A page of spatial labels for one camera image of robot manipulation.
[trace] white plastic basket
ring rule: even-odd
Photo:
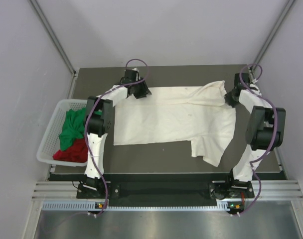
[[[36,154],[38,161],[72,167],[86,166],[87,162],[74,163],[53,159],[53,155],[60,149],[60,140],[58,136],[62,133],[62,127],[65,121],[66,112],[70,109],[74,111],[80,110],[81,108],[86,107],[86,103],[87,100],[74,99],[61,100],[59,103],[57,103]]]

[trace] gray floor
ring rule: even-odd
[[[34,239],[302,239],[290,202],[258,202],[245,215],[226,212],[105,212],[97,219],[75,212],[41,213]]]
[[[234,74],[242,65],[222,66],[157,66],[150,67],[147,79],[149,87],[203,86],[213,81],[226,81],[227,91],[233,88]],[[139,68],[141,75],[145,69]],[[79,71],[73,98],[87,99],[112,87],[124,76],[124,68],[82,68]],[[245,149],[245,131],[250,114],[239,105],[236,107],[234,138],[227,147],[218,167],[191,157],[189,141],[113,146],[113,130],[110,131],[104,152],[105,173],[215,173],[229,172]],[[57,166],[55,173],[84,173],[85,168]],[[279,172],[272,152],[262,161],[259,172]]]

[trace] purple cable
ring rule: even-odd
[[[267,103],[269,103],[269,104],[271,105],[271,107],[272,107],[273,114],[274,114],[274,117],[275,117],[275,118],[274,118],[274,126],[273,126],[274,129],[273,129],[271,141],[270,141],[270,144],[269,144],[269,146],[268,146],[266,152],[265,152],[263,155],[261,155],[258,159],[252,160],[252,161],[250,162],[250,166],[251,166],[251,169],[252,169],[252,173],[253,173],[253,175],[255,176],[255,178],[258,180],[258,182],[259,182],[259,190],[258,190],[258,193],[257,193],[256,197],[254,198],[254,200],[252,201],[252,203],[251,203],[243,212],[241,212],[240,215],[242,215],[242,214],[244,214],[245,212],[247,212],[247,211],[256,203],[256,201],[258,200],[258,198],[259,198],[259,196],[260,196],[260,194],[261,194],[261,186],[262,186],[262,184],[261,184],[261,179],[259,178],[259,176],[257,175],[256,171],[254,170],[254,165],[253,165],[253,163],[256,163],[256,162],[261,161],[261,160],[264,159],[264,158],[268,155],[268,153],[271,151],[271,148],[272,148],[272,146],[273,146],[273,144],[274,144],[274,142],[275,142],[276,136],[277,136],[277,129],[278,129],[278,113],[277,113],[276,106],[275,106],[271,101],[269,101],[268,99],[266,99],[266,98],[264,98],[264,97],[262,97],[262,96],[260,96],[260,95],[257,95],[253,90],[250,89],[249,86],[247,86],[247,85],[245,84],[245,82],[244,82],[243,79],[242,79],[242,73],[243,73],[243,71],[244,71],[246,68],[249,68],[249,67],[252,67],[252,66],[258,66],[258,67],[260,68],[260,74],[259,74],[259,76],[258,76],[256,79],[259,79],[259,78],[261,77],[261,75],[262,75],[262,66],[261,66],[261,65],[255,64],[255,63],[246,65],[245,67],[243,67],[243,68],[240,70],[240,73],[239,73],[241,84],[242,84],[250,93],[256,95],[258,98],[260,98],[260,99],[266,101]]]
[[[85,139],[86,146],[87,146],[88,151],[89,151],[89,153],[90,153],[90,155],[91,155],[91,159],[92,159],[92,162],[93,162],[93,164],[94,164],[94,167],[96,168],[98,174],[101,176],[102,181],[103,181],[103,183],[104,183],[104,187],[105,187],[105,200],[104,200],[104,205],[103,205],[103,208],[101,209],[101,211],[97,214],[97,216],[101,215],[101,214],[103,213],[103,211],[107,208],[108,188],[107,188],[106,180],[105,180],[104,176],[102,175],[101,171],[99,170],[98,166],[96,165],[95,160],[94,160],[94,157],[93,157],[93,152],[91,151],[91,148],[89,147],[89,144],[88,144],[88,137],[87,137],[88,122],[89,122],[89,119],[91,118],[91,116],[92,116],[92,114],[93,114],[93,112],[94,112],[94,110],[95,110],[95,108],[96,108],[98,102],[100,101],[100,99],[101,99],[103,96],[105,96],[105,95],[111,93],[112,91],[114,91],[114,90],[116,90],[116,89],[119,89],[120,87],[136,85],[136,84],[139,84],[139,83],[141,83],[141,82],[143,82],[143,81],[145,81],[145,80],[147,79],[147,77],[149,76],[149,73],[150,73],[150,69],[149,69],[148,65],[146,64],[146,62],[143,61],[143,60],[141,60],[141,59],[131,59],[131,60],[129,60],[129,61],[126,63],[126,66],[125,66],[125,67],[127,68],[128,64],[129,64],[130,62],[132,62],[132,61],[140,61],[140,62],[142,62],[142,63],[145,64],[145,66],[146,66],[146,68],[147,68],[147,73],[146,73],[146,75],[145,75],[145,78],[143,78],[143,79],[141,79],[141,80],[139,80],[139,81],[133,82],[133,83],[128,83],[128,84],[116,86],[116,87],[114,87],[114,88],[112,88],[112,89],[106,91],[106,92],[103,93],[102,95],[100,95],[100,96],[98,97],[98,99],[96,100],[95,104],[93,105],[93,107],[92,107],[90,113],[88,114],[88,117],[87,117],[87,120],[86,120],[85,126],[84,126],[84,127],[85,127],[85,130],[84,130],[84,139]],[[66,222],[66,221],[70,220],[72,217],[74,217],[74,216],[76,216],[76,215],[80,215],[80,214],[87,214],[87,213],[86,213],[86,212],[77,212],[77,213],[74,213],[74,214],[70,215],[69,217],[63,219],[60,223],[58,223],[56,226],[54,226],[51,230],[45,230],[45,228],[44,228],[44,220],[43,220],[43,218],[41,218],[41,228],[42,228],[42,230],[44,231],[45,234],[49,234],[49,233],[53,232],[57,227],[59,227],[59,226],[60,226],[61,224],[63,224],[64,222]]]

